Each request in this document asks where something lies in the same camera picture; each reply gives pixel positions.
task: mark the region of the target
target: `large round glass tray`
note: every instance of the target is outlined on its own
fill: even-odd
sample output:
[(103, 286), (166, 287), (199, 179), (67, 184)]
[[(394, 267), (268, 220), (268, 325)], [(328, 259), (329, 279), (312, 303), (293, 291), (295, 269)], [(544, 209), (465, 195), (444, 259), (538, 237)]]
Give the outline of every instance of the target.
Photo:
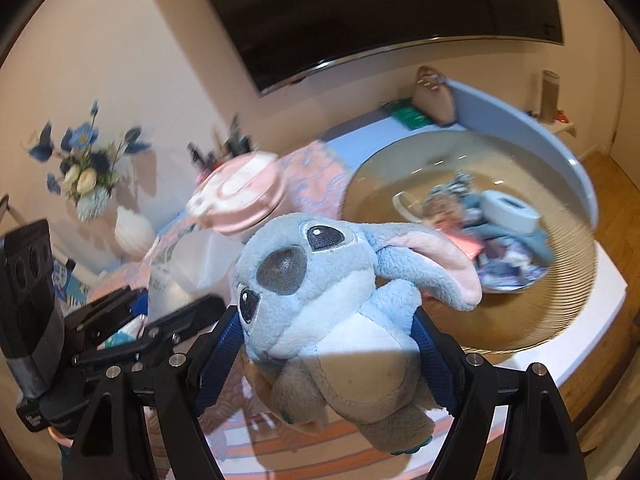
[(468, 351), (505, 354), (532, 348), (567, 328), (587, 301), (595, 277), (593, 232), (578, 196), (549, 164), (523, 148), (476, 132), (439, 130), (398, 140), (353, 175), (342, 217), (352, 222), (403, 222), (392, 197), (425, 197), (456, 170), (475, 177), (478, 192), (498, 189), (542, 216), (556, 260), (546, 276), (519, 294), (485, 294), (472, 312), (426, 300), (443, 332)]

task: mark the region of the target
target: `plush toy's belly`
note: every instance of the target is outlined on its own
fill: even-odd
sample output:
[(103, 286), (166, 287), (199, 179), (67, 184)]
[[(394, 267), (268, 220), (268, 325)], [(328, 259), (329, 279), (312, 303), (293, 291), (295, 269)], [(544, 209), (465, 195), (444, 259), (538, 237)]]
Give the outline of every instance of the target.
[(376, 404), (403, 387), (407, 357), (400, 342), (361, 314), (347, 318), (318, 342), (316, 357), (326, 381), (319, 387), (332, 390), (329, 397)]

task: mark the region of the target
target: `white vase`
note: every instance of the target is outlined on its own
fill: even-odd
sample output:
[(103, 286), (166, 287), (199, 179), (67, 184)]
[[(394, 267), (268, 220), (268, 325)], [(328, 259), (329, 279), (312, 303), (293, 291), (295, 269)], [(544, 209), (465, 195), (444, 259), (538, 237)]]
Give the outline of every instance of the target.
[(144, 258), (158, 238), (149, 220), (122, 206), (118, 207), (114, 234), (120, 248), (135, 260)]

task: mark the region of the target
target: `plush toy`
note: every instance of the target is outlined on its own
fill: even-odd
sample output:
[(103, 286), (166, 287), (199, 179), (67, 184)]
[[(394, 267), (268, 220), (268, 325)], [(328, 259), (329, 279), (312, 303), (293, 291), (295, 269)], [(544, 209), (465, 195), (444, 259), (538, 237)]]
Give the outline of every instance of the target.
[[(390, 280), (376, 288), (376, 276)], [(481, 287), (471, 261), (415, 224), (352, 224), (302, 213), (261, 228), (234, 275), (248, 357), (268, 383), (274, 414), (292, 427), (329, 405), (376, 449), (428, 443), (436, 402), (411, 338), (421, 290), (472, 310)]]

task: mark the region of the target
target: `green object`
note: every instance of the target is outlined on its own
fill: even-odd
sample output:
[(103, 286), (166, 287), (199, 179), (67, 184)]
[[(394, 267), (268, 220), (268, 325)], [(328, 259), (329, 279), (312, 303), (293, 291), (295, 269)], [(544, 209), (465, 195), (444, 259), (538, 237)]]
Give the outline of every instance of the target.
[(382, 105), (382, 109), (395, 117), (411, 131), (418, 130), (430, 124), (435, 124), (430, 118), (411, 104), (411, 98), (398, 99)]

